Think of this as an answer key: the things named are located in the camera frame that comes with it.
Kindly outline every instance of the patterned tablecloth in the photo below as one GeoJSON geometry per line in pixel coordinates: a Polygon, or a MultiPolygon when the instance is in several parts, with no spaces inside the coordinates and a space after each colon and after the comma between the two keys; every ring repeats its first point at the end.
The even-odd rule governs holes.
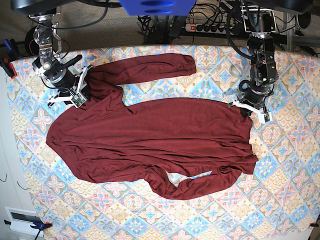
{"type": "MultiPolygon", "coordinates": [[[[194,57],[191,76],[129,84],[126,105],[162,98],[230,102],[249,62],[230,47],[139,46],[99,48],[75,66],[101,65],[136,56],[179,53],[194,57]]],[[[221,192],[192,200],[167,200],[147,182],[93,184],[77,179],[45,143],[51,123],[67,108],[45,102],[55,93],[32,70],[33,58],[14,62],[7,78],[16,145],[34,208],[53,223],[46,239],[256,240],[305,231],[320,213],[320,60],[276,52],[280,80],[268,100],[273,122],[254,124],[250,143],[258,156],[254,174],[242,174],[221,192]]],[[[178,184],[185,179],[169,174],[178,184]]]]}

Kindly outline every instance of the floor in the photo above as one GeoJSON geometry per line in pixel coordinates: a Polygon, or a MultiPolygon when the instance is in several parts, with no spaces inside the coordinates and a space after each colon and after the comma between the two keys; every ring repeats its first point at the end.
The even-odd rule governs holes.
{"type": "MultiPolygon", "coordinates": [[[[198,0],[198,2],[217,2],[215,0],[198,0]]],[[[62,6],[61,14],[54,18],[61,27],[78,26],[97,19],[103,9],[84,5],[81,2],[72,2],[62,6]]],[[[0,9],[0,42],[4,39],[14,38],[23,41],[32,22],[10,9],[10,0],[1,1],[0,9]]],[[[71,51],[83,49],[96,49],[117,46],[138,46],[143,42],[143,37],[137,33],[140,27],[135,16],[128,16],[122,8],[109,9],[103,21],[92,27],[81,30],[60,30],[58,34],[66,40],[71,51]]],[[[308,29],[303,31],[306,35],[320,36],[320,17],[313,16],[308,29]]],[[[174,44],[194,44],[210,46],[227,46],[225,39],[213,39],[207,37],[183,36],[176,39],[174,44]]],[[[239,46],[245,46],[246,41],[236,41],[239,46]]],[[[5,48],[0,48],[0,57],[5,54],[5,48]]]]}

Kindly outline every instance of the dark red shirt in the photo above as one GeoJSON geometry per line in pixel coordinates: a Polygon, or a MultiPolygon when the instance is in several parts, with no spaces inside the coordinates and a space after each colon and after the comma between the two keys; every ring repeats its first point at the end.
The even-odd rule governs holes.
{"type": "Polygon", "coordinates": [[[191,56],[129,58],[91,69],[92,99],[71,107],[50,127],[46,143],[73,174],[92,183],[146,180],[167,199],[188,200],[231,187],[258,161],[249,144],[252,121],[223,102],[169,98],[125,106],[116,85],[187,76],[191,56]],[[188,177],[175,187],[167,173],[188,177]]]}

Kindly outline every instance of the power strip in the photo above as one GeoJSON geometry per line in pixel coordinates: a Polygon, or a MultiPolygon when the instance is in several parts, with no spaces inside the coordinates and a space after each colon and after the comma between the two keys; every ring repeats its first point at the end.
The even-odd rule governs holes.
{"type": "Polygon", "coordinates": [[[212,34],[215,32],[224,32],[224,28],[217,27],[217,26],[210,26],[210,25],[203,25],[203,24],[191,24],[187,23],[185,25],[185,31],[191,33],[208,33],[212,34]]]}

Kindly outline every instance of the maroon long-sleeve shirt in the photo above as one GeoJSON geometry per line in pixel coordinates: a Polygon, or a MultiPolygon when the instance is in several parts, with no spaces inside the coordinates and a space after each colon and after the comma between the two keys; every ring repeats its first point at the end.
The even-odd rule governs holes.
{"type": "Polygon", "coordinates": [[[92,99],[71,107],[50,127],[46,143],[73,174],[92,183],[146,180],[167,199],[187,200],[231,187],[241,172],[253,174],[252,121],[237,107],[194,98],[169,98],[126,107],[120,84],[187,76],[191,56],[129,58],[91,69],[92,99]],[[167,173],[188,177],[175,187],[167,173]]]}

